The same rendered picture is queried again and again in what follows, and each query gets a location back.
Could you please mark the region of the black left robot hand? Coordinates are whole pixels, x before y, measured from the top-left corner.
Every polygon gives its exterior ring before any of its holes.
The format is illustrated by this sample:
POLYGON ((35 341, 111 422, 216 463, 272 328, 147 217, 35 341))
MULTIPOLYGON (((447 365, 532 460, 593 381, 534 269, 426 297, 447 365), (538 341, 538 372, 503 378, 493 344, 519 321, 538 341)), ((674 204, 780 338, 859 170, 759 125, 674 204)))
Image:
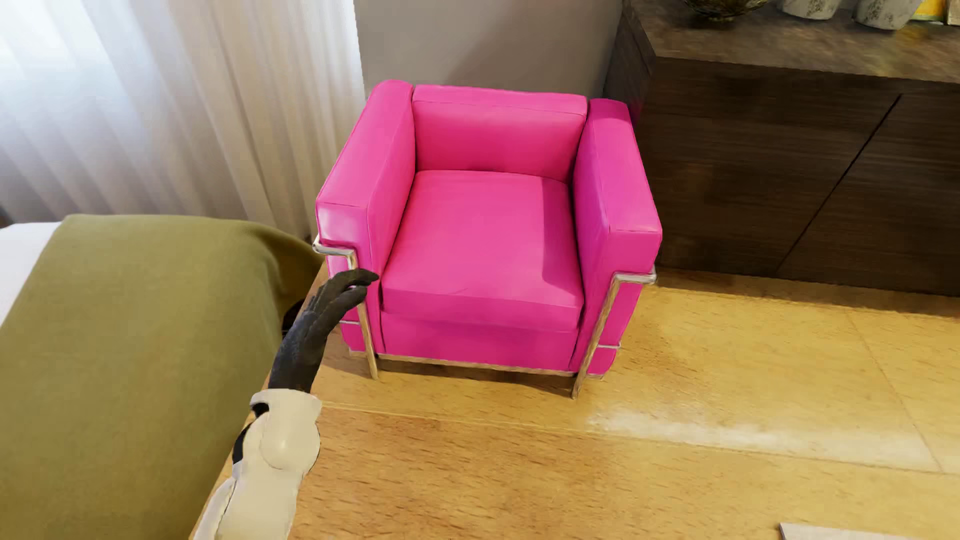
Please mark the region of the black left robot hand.
POLYGON ((310 393, 333 329, 347 313, 360 306, 379 275, 367 269, 342 271, 330 277, 304 304, 285 334, 267 383, 269 389, 310 393))

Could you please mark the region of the olive green bed blanket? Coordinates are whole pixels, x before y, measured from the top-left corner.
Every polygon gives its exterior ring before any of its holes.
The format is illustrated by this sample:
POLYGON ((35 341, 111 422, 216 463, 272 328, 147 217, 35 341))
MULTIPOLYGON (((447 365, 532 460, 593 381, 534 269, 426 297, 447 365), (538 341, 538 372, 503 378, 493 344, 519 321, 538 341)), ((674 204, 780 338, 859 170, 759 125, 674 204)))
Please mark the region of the olive green bed blanket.
POLYGON ((0 324, 0 540, 187 540, 322 263, 247 221, 65 218, 0 324))

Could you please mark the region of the white sheer curtain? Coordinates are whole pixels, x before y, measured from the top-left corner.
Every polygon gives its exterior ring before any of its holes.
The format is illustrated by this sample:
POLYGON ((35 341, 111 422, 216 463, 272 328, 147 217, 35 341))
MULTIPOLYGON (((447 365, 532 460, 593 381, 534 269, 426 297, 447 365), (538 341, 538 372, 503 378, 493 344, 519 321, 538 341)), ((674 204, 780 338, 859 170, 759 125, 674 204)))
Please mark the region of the white sheer curtain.
POLYGON ((0 0, 0 220, 313 238, 364 101, 354 0, 0 0))

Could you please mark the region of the white bed sheet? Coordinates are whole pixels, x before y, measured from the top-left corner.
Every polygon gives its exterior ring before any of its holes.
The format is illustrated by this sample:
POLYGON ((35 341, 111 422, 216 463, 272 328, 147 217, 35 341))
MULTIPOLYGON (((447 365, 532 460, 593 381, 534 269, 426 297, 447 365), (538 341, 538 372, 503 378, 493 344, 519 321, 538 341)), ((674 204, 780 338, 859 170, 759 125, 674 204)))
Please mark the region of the white bed sheet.
POLYGON ((0 327, 61 224, 26 223, 0 228, 0 327))

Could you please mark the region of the dark wooden sideboard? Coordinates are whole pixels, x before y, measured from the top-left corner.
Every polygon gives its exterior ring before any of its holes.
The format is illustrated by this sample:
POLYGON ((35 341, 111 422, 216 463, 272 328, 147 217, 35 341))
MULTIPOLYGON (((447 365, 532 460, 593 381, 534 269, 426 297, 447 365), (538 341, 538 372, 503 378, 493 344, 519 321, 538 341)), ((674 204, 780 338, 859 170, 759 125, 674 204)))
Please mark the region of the dark wooden sideboard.
POLYGON ((960 27, 621 5, 659 265, 960 297, 960 27))

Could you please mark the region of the dark decorative bowl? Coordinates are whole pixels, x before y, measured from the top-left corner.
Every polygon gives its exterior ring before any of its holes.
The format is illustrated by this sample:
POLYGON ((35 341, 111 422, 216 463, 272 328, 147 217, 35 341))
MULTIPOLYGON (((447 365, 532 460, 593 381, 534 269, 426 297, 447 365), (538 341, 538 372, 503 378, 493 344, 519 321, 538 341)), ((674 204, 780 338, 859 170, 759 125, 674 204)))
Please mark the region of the dark decorative bowl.
POLYGON ((697 16, 711 21, 732 21, 765 6, 770 0, 682 0, 697 16))

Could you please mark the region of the grey floor rug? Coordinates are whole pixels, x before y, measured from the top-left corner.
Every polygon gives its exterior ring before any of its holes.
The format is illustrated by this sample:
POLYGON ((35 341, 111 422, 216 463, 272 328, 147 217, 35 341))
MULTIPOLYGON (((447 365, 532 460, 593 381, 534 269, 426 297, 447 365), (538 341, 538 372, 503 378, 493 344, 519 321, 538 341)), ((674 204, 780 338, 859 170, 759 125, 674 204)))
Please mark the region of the grey floor rug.
POLYGON ((781 540, 919 540, 909 536, 796 522, 781 522, 777 529, 781 540))

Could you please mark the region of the white patterned ceramic pot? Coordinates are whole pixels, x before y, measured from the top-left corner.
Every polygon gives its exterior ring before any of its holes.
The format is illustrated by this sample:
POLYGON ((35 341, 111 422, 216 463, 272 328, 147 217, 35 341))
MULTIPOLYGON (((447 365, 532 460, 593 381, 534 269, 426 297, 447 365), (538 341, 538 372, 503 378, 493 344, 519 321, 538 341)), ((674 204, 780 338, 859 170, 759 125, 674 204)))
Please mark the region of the white patterned ceramic pot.
POLYGON ((884 31, 897 31, 909 22, 925 0, 858 0, 854 22, 884 31))
POLYGON ((845 0, 776 0, 782 13, 799 19, 829 20, 834 17, 845 0))

